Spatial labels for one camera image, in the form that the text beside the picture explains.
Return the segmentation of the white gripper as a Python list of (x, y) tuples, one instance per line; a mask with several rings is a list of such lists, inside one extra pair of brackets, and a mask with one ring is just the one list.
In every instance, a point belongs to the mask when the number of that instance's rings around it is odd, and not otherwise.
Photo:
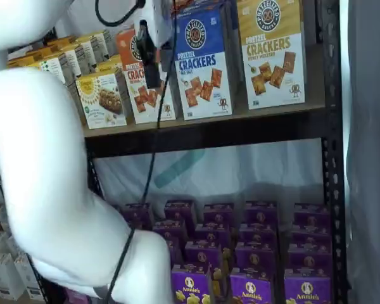
[(160, 87), (156, 51), (172, 38), (173, 25), (170, 16), (172, 7), (173, 1), (169, 0), (145, 2), (144, 20), (139, 23), (138, 51), (148, 89)]

